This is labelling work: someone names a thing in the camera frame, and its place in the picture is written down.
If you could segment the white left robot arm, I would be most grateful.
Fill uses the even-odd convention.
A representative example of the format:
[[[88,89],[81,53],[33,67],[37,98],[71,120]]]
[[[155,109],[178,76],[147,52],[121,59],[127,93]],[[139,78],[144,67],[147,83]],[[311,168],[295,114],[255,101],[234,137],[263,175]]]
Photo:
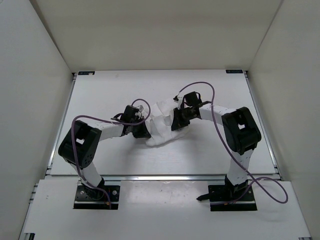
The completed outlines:
[[[78,173],[81,183],[93,199],[104,195],[104,180],[93,163],[99,142],[132,134],[134,138],[150,138],[143,116],[143,106],[127,105],[123,113],[115,115],[114,122],[96,122],[90,126],[76,120],[58,148],[58,155]]]

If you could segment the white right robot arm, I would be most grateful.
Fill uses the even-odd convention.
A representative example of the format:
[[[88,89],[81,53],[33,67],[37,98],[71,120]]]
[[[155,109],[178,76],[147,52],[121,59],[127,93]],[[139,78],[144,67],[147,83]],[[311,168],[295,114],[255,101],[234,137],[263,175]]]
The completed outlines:
[[[177,107],[173,110],[172,131],[187,127],[193,119],[211,121],[223,126],[224,144],[231,153],[231,162],[225,176],[224,195],[236,200],[248,185],[247,170],[251,155],[262,139],[261,132],[247,107],[226,108],[202,101],[198,92],[183,97],[175,96]]]

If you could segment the white skirt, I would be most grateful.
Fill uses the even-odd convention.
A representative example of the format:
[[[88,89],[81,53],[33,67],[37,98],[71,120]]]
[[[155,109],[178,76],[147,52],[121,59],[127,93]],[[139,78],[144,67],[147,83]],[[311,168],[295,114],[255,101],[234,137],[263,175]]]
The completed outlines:
[[[175,131],[171,129],[174,109],[177,107],[178,103],[173,99],[158,101],[150,107],[150,115],[144,122],[150,134],[150,138],[145,142],[148,147],[164,145],[170,141],[182,138],[188,133],[188,126]]]

